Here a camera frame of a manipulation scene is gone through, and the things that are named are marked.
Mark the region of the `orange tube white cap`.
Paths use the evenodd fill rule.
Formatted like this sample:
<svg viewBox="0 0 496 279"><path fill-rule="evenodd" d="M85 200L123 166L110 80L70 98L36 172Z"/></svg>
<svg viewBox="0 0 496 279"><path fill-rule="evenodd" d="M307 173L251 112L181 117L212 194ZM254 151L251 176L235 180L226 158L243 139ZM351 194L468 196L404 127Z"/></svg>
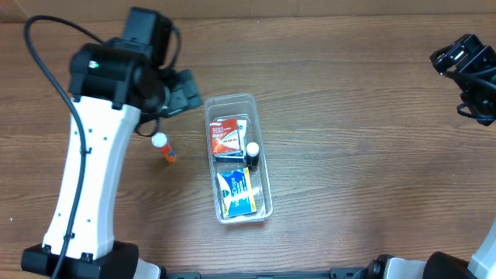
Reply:
<svg viewBox="0 0 496 279"><path fill-rule="evenodd" d="M177 155L172 149L169 139L164 133L156 133L152 136L152 144L160 151L168 163L174 163Z"/></svg>

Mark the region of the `red white small box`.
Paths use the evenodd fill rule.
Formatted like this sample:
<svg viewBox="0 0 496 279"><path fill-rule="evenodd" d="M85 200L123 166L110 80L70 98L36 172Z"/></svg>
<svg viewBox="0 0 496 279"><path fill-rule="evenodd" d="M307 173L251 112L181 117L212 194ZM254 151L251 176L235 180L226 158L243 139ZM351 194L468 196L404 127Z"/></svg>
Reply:
<svg viewBox="0 0 496 279"><path fill-rule="evenodd" d="M213 121L209 124L211 151L216 157L239 153L239 129L236 118Z"/></svg>

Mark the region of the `white blue plaster box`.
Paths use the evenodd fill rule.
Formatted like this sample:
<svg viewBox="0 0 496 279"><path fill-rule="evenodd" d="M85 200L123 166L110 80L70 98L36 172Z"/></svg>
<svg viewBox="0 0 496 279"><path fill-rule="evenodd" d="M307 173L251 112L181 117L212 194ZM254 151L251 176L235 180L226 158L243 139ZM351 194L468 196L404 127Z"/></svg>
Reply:
<svg viewBox="0 0 496 279"><path fill-rule="evenodd" d="M247 131L247 121L245 119L237 119L237 125L239 129L239 141L240 141L240 147L241 151L236 154L232 155L226 155L226 156L214 156L213 157L216 160L220 161L230 161L230 162L243 162L246 156L246 131Z"/></svg>

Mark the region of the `dark brown bottle white cap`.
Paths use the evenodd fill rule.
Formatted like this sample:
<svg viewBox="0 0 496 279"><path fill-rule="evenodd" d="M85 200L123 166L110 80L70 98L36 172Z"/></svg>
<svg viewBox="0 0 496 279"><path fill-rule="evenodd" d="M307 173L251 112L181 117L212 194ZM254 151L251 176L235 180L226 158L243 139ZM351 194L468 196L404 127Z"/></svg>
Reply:
<svg viewBox="0 0 496 279"><path fill-rule="evenodd" d="M257 168L259 155L260 147L256 142L250 142L246 145L246 164L251 171Z"/></svg>

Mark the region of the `blue yellow VapoDrops box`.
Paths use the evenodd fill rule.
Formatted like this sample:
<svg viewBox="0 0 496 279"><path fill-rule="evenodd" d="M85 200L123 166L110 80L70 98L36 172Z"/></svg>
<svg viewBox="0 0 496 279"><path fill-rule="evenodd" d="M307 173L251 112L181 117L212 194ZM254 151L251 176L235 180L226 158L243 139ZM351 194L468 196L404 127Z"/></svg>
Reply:
<svg viewBox="0 0 496 279"><path fill-rule="evenodd" d="M222 196L224 218L234 218L257 211L248 167L217 173L216 177Z"/></svg>

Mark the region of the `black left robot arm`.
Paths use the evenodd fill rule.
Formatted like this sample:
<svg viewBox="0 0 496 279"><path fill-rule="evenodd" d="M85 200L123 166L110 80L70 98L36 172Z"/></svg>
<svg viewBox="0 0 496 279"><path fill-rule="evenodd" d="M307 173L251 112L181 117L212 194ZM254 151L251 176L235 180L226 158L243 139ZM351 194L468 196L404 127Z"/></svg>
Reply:
<svg viewBox="0 0 496 279"><path fill-rule="evenodd" d="M133 7L121 36L93 36L71 59L70 84L56 91L71 113L57 206L40 244L23 251L21 268L52 278L164 278L138 247L114 236L114 209L129 141L142 124L202 104L188 70L166 53L180 30L159 12Z"/></svg>

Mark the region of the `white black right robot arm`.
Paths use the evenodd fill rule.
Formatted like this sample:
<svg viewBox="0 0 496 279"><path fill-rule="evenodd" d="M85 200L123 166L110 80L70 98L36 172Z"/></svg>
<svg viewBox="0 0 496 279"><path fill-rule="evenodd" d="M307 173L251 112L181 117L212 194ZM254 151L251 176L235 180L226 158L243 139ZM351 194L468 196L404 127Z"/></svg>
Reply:
<svg viewBox="0 0 496 279"><path fill-rule="evenodd" d="M430 60L439 75L453 80L460 88L459 115L483 126L495 123L495 51L476 35L465 34L435 51ZM495 226L465 261L447 253L435 252L428 260L406 260L380 255L356 272L355 278L476 278L495 279Z"/></svg>

